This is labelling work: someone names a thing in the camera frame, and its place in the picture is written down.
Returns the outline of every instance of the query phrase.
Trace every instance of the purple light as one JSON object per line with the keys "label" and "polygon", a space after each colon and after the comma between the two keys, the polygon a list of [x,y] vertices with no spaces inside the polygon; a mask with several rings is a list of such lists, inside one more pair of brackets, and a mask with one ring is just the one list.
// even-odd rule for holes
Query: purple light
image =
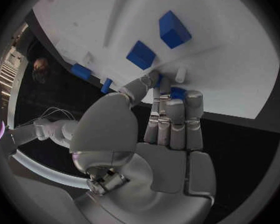
{"label": "purple light", "polygon": [[5,124],[4,124],[4,122],[2,121],[2,123],[1,123],[1,130],[0,130],[0,139],[2,138],[4,132],[5,132]]}

